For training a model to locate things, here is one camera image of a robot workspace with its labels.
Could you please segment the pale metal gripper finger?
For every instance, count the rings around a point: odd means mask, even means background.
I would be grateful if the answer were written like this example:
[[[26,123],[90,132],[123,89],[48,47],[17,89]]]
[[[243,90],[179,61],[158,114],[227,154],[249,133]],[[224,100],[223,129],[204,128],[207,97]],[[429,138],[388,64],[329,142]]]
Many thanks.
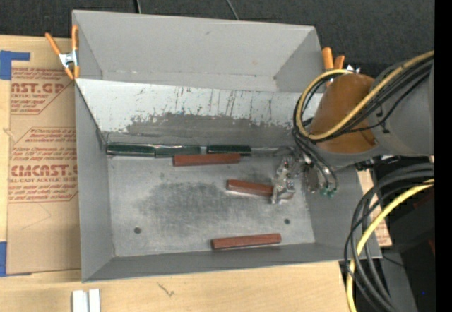
[[[272,204],[281,204],[284,200],[293,198],[295,183],[293,180],[281,181],[273,185],[270,201]]]
[[[275,174],[275,184],[286,184],[294,176],[294,162],[282,161]]]

